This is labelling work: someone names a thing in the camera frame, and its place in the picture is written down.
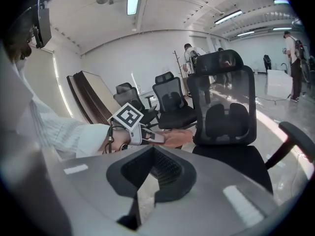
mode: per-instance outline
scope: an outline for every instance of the white ceiling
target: white ceiling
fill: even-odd
[[[139,0],[137,15],[126,14],[127,0],[99,5],[96,0],[52,0],[53,28],[81,48],[81,54],[108,41],[153,30],[196,30],[234,39],[260,28],[289,26],[295,13],[273,0]],[[241,9],[243,14],[219,25],[214,22]]]

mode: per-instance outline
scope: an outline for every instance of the armrest pad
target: armrest pad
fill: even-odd
[[[150,112],[153,112],[156,108],[157,108],[157,105],[151,107],[151,108],[149,109],[149,113],[150,113]]]
[[[310,162],[315,160],[315,144],[301,129],[287,121],[281,122],[279,128],[302,150]]]

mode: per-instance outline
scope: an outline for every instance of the white floor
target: white floor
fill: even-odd
[[[303,97],[298,103],[290,100],[279,100],[266,95],[266,76],[255,76],[256,88],[256,110],[257,110],[257,139],[252,144],[260,152],[264,161],[275,152],[282,144],[281,135],[279,135],[279,122],[289,121],[292,124],[303,130],[313,141],[315,141],[315,104]],[[187,98],[187,102],[192,106],[191,98]],[[195,147],[194,143],[186,144],[182,150],[192,152]],[[271,168],[268,172],[272,181],[275,201],[281,205],[283,202],[296,196],[303,191],[305,184],[308,181],[305,167],[309,166],[306,159],[302,155],[298,155],[296,150],[292,151],[278,165]],[[154,208],[154,193],[158,190],[158,181],[148,176],[145,183],[138,191],[138,201],[140,206],[141,220],[144,222],[150,212]]]

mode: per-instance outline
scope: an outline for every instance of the black office chair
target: black office chair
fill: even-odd
[[[256,104],[253,71],[233,50],[198,57],[196,74],[187,84],[197,111],[196,146],[192,153],[224,162],[273,193],[268,169],[298,145],[310,162],[315,145],[300,129],[288,122],[279,128],[288,139],[264,163],[259,151],[249,146],[256,139]],[[228,80],[216,80],[224,75]]]
[[[156,77],[153,91],[160,106],[160,129],[188,128],[197,120],[195,109],[188,106],[183,96],[180,79],[171,72]]]
[[[156,126],[158,123],[150,124],[154,118],[158,118],[158,111],[156,110],[157,106],[151,106],[150,98],[153,95],[149,95],[148,98],[150,109],[146,109],[142,104],[139,95],[137,93],[137,89],[133,88],[129,83],[123,83],[119,86],[116,86],[117,93],[114,95],[114,99],[118,102],[119,105],[123,106],[126,103],[130,103],[134,108],[143,113],[143,117],[141,119],[141,123],[146,125],[148,128]]]

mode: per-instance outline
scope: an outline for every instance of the chair seat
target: chair seat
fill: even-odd
[[[161,129],[182,128],[194,121],[197,121],[195,109],[185,106],[173,112],[161,113],[158,127]]]
[[[154,110],[149,113],[149,109],[145,109],[144,111],[142,111],[142,113],[143,113],[143,117],[140,122],[144,125],[147,125],[156,117],[156,115],[158,114],[158,111]]]
[[[254,146],[197,146],[192,153],[209,157],[231,166],[273,194],[267,168],[259,151]]]

